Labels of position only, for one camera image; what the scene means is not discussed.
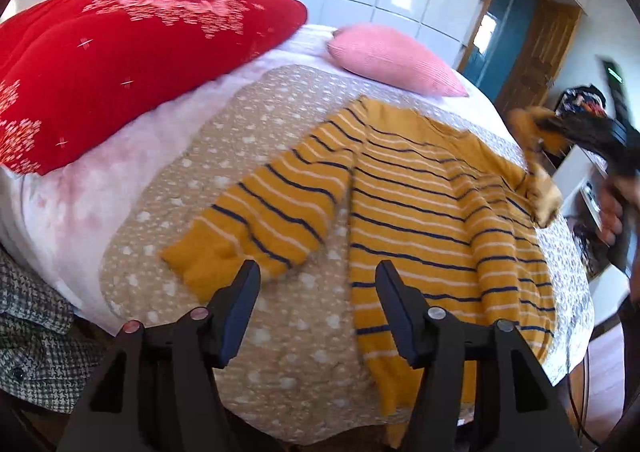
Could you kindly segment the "person's right hand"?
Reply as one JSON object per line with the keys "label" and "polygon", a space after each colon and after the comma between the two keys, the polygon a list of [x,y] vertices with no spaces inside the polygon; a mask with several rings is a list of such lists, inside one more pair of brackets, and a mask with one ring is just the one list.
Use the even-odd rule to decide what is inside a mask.
{"label": "person's right hand", "polygon": [[623,233],[623,202],[639,209],[639,178],[608,177],[599,193],[599,202],[600,238],[607,245],[612,245]]}

